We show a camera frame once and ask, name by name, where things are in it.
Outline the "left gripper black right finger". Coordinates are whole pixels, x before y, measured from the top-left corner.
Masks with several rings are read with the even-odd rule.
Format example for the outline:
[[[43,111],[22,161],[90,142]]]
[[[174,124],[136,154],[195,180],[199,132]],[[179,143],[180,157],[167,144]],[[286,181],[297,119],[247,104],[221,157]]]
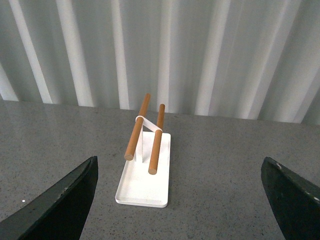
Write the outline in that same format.
[[[270,157],[261,181],[274,217],[287,240],[320,238],[320,188]]]

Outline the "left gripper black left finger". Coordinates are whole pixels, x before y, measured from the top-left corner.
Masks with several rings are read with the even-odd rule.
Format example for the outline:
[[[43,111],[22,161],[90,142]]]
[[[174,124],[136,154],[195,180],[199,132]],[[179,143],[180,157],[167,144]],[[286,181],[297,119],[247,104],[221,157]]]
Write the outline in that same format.
[[[78,240],[98,181],[92,156],[0,223],[2,240]]]

